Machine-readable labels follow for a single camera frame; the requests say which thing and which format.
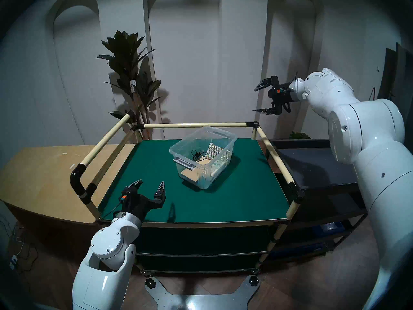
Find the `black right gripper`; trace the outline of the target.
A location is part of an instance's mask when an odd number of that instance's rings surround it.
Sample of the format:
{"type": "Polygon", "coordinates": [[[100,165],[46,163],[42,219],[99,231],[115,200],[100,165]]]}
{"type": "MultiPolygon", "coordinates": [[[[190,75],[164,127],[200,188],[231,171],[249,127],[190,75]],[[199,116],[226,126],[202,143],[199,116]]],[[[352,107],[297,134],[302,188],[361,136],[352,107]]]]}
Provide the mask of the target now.
{"type": "Polygon", "coordinates": [[[254,109],[253,111],[262,114],[282,114],[282,109],[284,109],[287,113],[291,113],[290,103],[295,101],[291,97],[293,88],[291,88],[290,85],[295,82],[295,80],[296,77],[290,82],[280,84],[277,76],[263,79],[261,83],[254,88],[254,91],[271,87],[268,91],[268,97],[272,100],[271,108],[254,109]]]}

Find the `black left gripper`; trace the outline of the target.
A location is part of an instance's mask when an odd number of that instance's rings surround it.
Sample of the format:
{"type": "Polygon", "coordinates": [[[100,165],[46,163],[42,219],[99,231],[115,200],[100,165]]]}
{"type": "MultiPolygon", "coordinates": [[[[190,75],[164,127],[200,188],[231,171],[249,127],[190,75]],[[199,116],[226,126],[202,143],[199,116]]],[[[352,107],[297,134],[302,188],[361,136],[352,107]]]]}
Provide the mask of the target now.
{"type": "Polygon", "coordinates": [[[138,193],[137,189],[140,188],[142,183],[142,179],[131,183],[128,187],[123,189],[121,197],[119,197],[121,212],[130,213],[140,221],[144,221],[150,210],[162,208],[166,199],[164,181],[158,186],[153,199],[149,199],[138,193]]]}

